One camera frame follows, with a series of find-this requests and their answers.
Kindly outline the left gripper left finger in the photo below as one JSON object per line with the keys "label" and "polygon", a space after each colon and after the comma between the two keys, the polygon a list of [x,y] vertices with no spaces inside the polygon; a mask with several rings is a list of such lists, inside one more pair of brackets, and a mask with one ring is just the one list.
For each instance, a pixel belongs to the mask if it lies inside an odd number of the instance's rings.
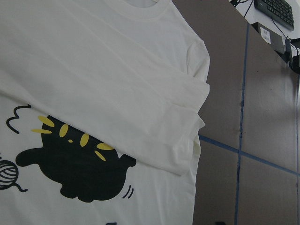
{"label": "left gripper left finger", "polygon": [[117,222],[113,221],[113,222],[108,222],[105,225],[117,225]]}

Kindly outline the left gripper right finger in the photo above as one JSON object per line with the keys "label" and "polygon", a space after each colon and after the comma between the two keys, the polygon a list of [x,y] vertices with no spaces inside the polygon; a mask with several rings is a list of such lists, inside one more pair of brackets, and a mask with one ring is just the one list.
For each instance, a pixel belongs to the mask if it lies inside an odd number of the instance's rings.
{"label": "left gripper right finger", "polygon": [[217,222],[215,222],[215,225],[225,225],[225,222],[223,222],[223,221],[217,221]]}

